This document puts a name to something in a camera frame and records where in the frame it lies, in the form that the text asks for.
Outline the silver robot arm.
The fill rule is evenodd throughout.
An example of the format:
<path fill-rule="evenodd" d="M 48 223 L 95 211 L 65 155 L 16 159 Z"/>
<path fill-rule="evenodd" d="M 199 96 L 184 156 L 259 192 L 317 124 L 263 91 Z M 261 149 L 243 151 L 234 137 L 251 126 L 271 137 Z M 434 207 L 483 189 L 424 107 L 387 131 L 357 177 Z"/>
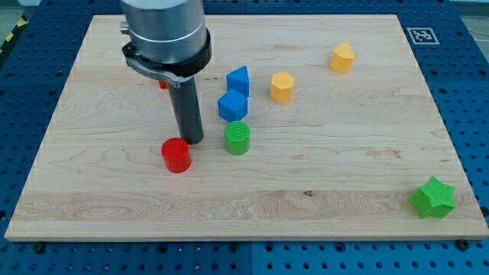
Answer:
<path fill-rule="evenodd" d="M 194 76 L 209 63 L 211 34 L 200 0 L 121 0 L 125 61 L 172 89 L 195 88 Z"/>

